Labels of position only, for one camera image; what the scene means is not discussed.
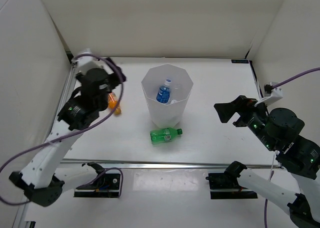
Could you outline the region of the orange plastic bottle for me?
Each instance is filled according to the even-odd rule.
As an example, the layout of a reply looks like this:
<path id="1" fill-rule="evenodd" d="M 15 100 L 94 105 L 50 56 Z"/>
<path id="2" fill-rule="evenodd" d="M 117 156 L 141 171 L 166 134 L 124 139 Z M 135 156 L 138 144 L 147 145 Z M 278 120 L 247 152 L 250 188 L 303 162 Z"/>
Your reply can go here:
<path id="1" fill-rule="evenodd" d="M 115 93 L 109 93 L 108 94 L 108 108 L 109 108 L 109 110 L 113 110 L 115 107 L 116 107 L 116 105 L 117 105 L 117 102 L 118 102 L 118 98 L 117 98 L 117 96 L 115 95 Z M 121 111 L 121 107 L 120 107 L 120 105 L 115 109 L 115 111 L 114 111 L 114 114 L 116 115 L 116 116 L 118 116 L 118 115 L 120 115 L 122 113 L 122 111 Z"/>

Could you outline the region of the blue label Pocari bottle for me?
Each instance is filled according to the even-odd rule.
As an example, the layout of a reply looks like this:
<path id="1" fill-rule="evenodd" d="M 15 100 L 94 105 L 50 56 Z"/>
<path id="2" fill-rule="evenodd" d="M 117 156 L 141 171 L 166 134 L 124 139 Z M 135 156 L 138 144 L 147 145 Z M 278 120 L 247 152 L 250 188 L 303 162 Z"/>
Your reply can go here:
<path id="1" fill-rule="evenodd" d="M 170 99 L 170 94 L 171 94 L 171 80 L 166 79 L 164 84 L 159 87 L 157 95 L 156 95 L 156 100 L 162 104 L 167 104 L 169 99 Z"/>

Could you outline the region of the clear plastic bottle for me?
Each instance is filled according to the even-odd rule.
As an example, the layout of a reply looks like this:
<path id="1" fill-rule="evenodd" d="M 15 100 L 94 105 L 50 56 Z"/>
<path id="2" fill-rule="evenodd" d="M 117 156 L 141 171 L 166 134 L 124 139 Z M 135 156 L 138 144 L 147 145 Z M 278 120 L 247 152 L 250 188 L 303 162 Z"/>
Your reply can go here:
<path id="1" fill-rule="evenodd" d="M 183 86 L 181 83 L 177 83 L 177 84 L 174 86 L 174 91 L 176 91 L 176 92 L 181 92 L 181 91 L 183 91 L 183 88 L 184 88 L 184 86 Z"/>

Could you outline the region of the green plastic bottle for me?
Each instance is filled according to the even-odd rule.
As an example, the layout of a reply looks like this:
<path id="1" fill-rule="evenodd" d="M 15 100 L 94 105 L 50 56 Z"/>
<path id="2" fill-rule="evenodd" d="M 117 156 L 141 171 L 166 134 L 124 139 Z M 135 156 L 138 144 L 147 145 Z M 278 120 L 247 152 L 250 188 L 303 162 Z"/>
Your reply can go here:
<path id="1" fill-rule="evenodd" d="M 183 130 L 181 128 L 162 128 L 158 130 L 150 131 L 150 140 L 153 144 L 166 143 L 174 140 L 175 138 L 181 136 Z"/>

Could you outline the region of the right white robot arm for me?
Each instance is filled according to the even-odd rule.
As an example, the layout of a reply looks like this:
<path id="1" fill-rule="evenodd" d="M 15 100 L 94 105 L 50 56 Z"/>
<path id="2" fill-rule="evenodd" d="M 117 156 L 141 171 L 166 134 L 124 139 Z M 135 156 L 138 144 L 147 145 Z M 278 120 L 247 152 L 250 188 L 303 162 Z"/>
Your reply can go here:
<path id="1" fill-rule="evenodd" d="M 262 145 L 275 152 L 275 160 L 288 175 L 284 182 L 263 178 L 245 164 L 234 161 L 222 174 L 210 174 L 214 189 L 245 188 L 273 203 L 289 216 L 298 228 L 320 226 L 320 147 L 300 135 L 304 121 L 287 108 L 268 111 L 267 106 L 253 98 L 239 96 L 229 103 L 214 105 L 222 123 L 234 114 L 237 128 L 249 128 Z"/>

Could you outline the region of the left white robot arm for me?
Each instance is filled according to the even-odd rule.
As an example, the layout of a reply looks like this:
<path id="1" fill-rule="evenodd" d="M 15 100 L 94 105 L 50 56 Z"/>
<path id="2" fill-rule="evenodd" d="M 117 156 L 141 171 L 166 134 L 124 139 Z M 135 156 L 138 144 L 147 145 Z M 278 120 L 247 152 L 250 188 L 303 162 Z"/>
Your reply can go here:
<path id="1" fill-rule="evenodd" d="M 78 169 L 59 169 L 59 165 L 81 135 L 98 126 L 99 114 L 108 108 L 108 95 L 123 85 L 126 77 L 121 68 L 107 57 L 83 53 L 73 58 L 78 64 L 78 87 L 57 115 L 57 122 L 39 150 L 21 170 L 12 172 L 9 180 L 23 190 L 29 202 L 42 207 L 53 204 L 62 193 L 76 188 L 100 188 L 107 170 L 101 165 L 84 163 Z"/>

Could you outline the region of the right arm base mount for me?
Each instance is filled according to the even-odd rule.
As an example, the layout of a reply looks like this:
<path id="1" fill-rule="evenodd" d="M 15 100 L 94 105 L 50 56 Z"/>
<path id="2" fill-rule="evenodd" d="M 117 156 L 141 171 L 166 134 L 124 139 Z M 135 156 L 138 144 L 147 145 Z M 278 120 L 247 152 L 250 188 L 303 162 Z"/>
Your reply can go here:
<path id="1" fill-rule="evenodd" d="M 237 181 L 231 180 L 224 173 L 208 173 L 205 179 L 209 182 L 211 200 L 245 200 L 258 198 L 257 193 L 240 186 Z"/>

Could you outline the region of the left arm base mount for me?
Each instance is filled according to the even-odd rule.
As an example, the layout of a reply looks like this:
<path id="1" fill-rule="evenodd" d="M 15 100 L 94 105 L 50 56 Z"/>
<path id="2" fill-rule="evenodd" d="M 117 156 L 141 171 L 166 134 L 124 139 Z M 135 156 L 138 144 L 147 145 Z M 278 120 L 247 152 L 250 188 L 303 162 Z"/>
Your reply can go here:
<path id="1" fill-rule="evenodd" d="M 74 190 L 75 198 L 109 198 L 118 199 L 123 189 L 123 172 L 119 168 L 110 168 L 89 185 Z"/>

